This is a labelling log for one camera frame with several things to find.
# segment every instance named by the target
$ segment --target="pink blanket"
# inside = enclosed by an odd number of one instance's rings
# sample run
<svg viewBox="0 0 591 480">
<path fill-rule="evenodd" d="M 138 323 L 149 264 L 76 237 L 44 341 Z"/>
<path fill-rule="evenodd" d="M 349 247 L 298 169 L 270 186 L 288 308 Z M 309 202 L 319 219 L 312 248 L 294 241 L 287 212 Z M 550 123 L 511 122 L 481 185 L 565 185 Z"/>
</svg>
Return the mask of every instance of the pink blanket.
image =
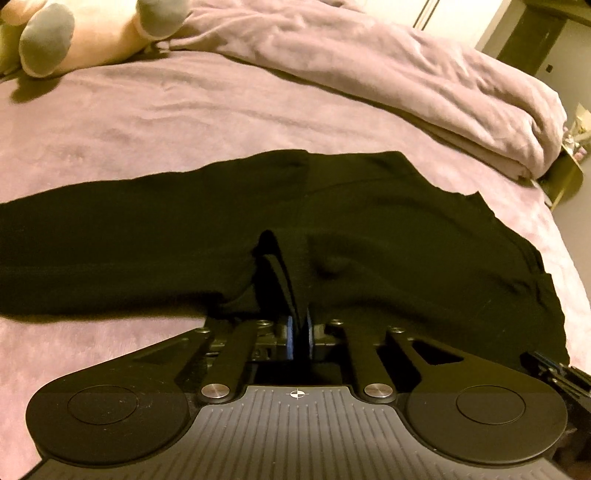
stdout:
<svg viewBox="0 0 591 480">
<path fill-rule="evenodd" d="M 560 152 L 566 113 L 543 82 L 317 0 L 196 0 L 160 46 L 221 53 L 398 109 L 513 179 L 540 177 Z"/>
</svg>

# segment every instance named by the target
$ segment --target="metal bolt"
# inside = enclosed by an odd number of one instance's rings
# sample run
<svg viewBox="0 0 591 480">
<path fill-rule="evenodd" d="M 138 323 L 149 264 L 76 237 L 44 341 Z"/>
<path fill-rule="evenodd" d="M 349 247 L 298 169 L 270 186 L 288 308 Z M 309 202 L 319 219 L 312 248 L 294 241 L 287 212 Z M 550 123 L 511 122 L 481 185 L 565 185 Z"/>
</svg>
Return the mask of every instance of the metal bolt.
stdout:
<svg viewBox="0 0 591 480">
<path fill-rule="evenodd" d="M 201 395 L 207 398 L 223 398 L 230 394 L 230 389 L 221 383 L 210 383 L 201 389 Z"/>
<path fill-rule="evenodd" d="M 383 383 L 372 383 L 363 389 L 368 397 L 372 398 L 386 398 L 394 393 L 394 390 L 389 385 Z"/>
</svg>

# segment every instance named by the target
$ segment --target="gray plush paw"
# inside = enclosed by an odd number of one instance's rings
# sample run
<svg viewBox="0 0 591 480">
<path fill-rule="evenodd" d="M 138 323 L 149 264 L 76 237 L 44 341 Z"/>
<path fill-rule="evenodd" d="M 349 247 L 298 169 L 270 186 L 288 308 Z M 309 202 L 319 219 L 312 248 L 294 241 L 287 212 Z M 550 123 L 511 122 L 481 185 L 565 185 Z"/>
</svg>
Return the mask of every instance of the gray plush paw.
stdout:
<svg viewBox="0 0 591 480">
<path fill-rule="evenodd" d="M 177 32 L 189 14 L 188 0 L 138 0 L 141 34 L 163 40 Z"/>
<path fill-rule="evenodd" d="M 68 7 L 51 4 L 29 20 L 19 43 L 22 68 L 32 77 L 46 77 L 66 58 L 74 34 Z"/>
</svg>

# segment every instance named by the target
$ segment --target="bed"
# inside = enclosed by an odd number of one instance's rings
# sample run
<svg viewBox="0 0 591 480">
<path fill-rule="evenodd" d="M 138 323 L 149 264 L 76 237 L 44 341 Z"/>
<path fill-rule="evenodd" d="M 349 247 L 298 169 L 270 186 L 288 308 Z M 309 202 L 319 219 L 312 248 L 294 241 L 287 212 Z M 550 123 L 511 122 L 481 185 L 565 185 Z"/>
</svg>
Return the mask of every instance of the bed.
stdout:
<svg viewBox="0 0 591 480">
<path fill-rule="evenodd" d="M 566 114 L 541 82 L 352 4 L 193 2 L 183 28 L 124 64 L 0 83 L 0 202 L 93 180 L 190 171 L 269 150 L 400 151 L 443 190 L 480 192 L 552 275 L 571 364 L 591 372 L 591 309 L 543 193 Z M 205 312 L 0 317 L 0 478 L 40 460 L 30 397 L 178 335 Z"/>
</svg>

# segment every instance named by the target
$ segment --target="black sweatpants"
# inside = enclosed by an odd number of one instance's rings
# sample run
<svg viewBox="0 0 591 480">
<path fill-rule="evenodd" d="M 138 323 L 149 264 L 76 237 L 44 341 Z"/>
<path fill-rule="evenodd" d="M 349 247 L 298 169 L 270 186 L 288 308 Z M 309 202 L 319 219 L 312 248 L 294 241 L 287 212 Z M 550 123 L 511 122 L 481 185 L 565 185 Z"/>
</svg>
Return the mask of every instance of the black sweatpants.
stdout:
<svg viewBox="0 0 591 480">
<path fill-rule="evenodd" d="M 402 326 L 515 369 L 531 349 L 569 361 L 540 253 L 400 153 L 272 151 L 0 205 L 3 314 L 186 300 Z"/>
</svg>

